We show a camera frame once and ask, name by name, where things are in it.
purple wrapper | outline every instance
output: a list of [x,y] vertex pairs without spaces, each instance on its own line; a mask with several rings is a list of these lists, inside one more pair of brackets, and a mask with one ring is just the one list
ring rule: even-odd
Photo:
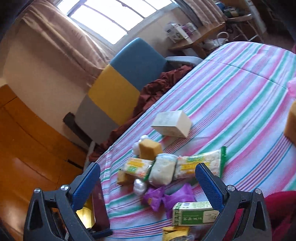
[[163,197],[164,193],[164,186],[157,189],[150,187],[143,196],[143,203],[149,204],[153,211],[158,212],[161,198]]
[[195,202],[194,194],[189,183],[184,184],[178,191],[171,195],[164,195],[162,201],[165,205],[167,218],[172,218],[173,207],[178,202]]

blue gripper pad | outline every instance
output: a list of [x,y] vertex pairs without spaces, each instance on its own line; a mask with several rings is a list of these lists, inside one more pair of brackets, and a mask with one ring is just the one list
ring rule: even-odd
[[223,195],[218,187],[213,182],[212,178],[208,175],[202,165],[197,165],[195,168],[195,178],[202,187],[205,195],[207,196],[210,204],[214,210],[221,212],[224,208]]
[[75,185],[76,182],[78,182],[78,186],[72,194],[71,207],[74,211],[77,211],[83,208],[91,191],[93,190],[95,184],[99,180],[100,174],[101,174],[100,165],[97,163],[92,163],[82,175],[77,176],[74,179],[74,181],[70,184],[71,186],[72,184]]

chair leg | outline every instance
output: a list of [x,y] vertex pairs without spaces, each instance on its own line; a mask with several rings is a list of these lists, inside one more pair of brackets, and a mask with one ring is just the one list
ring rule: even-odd
[[246,39],[246,41],[249,41],[247,36],[244,34],[244,32],[238,27],[238,25],[235,23],[234,26],[237,28],[237,30],[241,33],[242,36]]
[[259,33],[257,32],[257,30],[255,29],[255,27],[254,27],[249,21],[247,21],[247,23],[250,25],[250,27],[254,30],[254,32],[256,33],[256,35],[259,37],[261,43],[264,44],[263,39],[261,38],[260,34],[259,34]]

screw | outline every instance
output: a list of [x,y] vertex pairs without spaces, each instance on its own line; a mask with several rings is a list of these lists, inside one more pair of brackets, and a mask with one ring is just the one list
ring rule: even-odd
[[256,189],[255,189],[255,192],[256,192],[257,194],[261,194],[261,193],[262,193],[262,191],[261,191],[259,188],[256,188]]
[[35,188],[34,193],[40,193],[41,189],[40,188]]
[[61,186],[61,190],[63,190],[63,191],[68,190],[68,188],[69,188],[69,186],[66,184]]
[[228,189],[228,191],[233,192],[235,190],[235,187],[233,185],[228,185],[227,189]]

beige curtain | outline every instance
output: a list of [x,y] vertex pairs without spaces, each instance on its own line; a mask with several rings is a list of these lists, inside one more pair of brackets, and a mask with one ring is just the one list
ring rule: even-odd
[[204,26],[225,22],[226,17],[212,0],[183,0]]
[[35,0],[22,19],[86,73],[87,85],[93,84],[115,55],[46,0]]

